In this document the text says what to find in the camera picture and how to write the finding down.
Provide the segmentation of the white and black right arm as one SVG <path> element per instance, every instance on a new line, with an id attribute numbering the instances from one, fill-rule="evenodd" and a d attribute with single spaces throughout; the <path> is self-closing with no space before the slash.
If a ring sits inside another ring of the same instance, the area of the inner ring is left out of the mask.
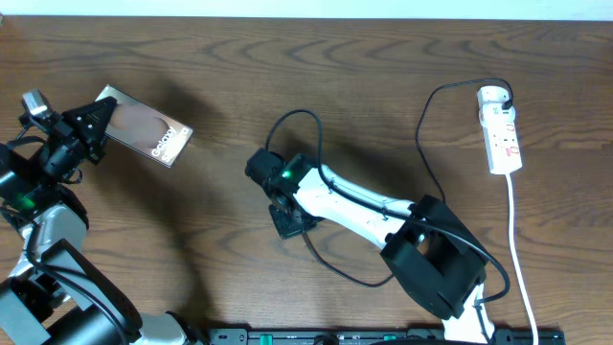
<path id="1" fill-rule="evenodd" d="M 379 195 L 302 154 L 285 161 L 266 149 L 248 159 L 245 173 L 270 199 L 281 238 L 305 236 L 322 220 L 340 224 L 378 248 L 405 292 L 442 320 L 444 339 L 493 340 L 484 301 L 486 250 L 440 200 Z"/>

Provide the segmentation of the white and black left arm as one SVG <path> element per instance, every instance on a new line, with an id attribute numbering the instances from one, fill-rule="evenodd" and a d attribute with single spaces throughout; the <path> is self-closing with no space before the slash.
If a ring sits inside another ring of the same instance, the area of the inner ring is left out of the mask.
<path id="1" fill-rule="evenodd" d="M 1 284 L 1 328 L 16 344 L 205 344 L 179 315 L 139 313 L 82 254 L 89 229 L 70 190 L 84 161 L 104 156 L 117 102 L 106 97 L 62 113 L 38 90 L 23 96 L 23 128 L 1 147 L 1 216 L 24 242 Z"/>

